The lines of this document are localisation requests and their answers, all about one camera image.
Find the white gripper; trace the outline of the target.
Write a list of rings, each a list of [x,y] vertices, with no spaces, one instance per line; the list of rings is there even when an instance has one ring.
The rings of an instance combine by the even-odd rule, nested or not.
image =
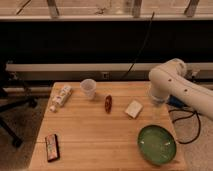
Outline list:
[[[161,91],[153,84],[151,84],[149,87],[149,96],[152,99],[152,101],[157,104],[165,103],[167,100],[167,94]]]

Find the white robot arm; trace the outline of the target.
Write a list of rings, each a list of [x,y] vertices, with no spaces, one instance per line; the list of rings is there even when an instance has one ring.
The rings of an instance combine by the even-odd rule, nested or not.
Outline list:
[[[170,95],[213,120],[213,91],[184,78],[187,65],[175,58],[149,72],[149,95],[156,103],[165,103]]]

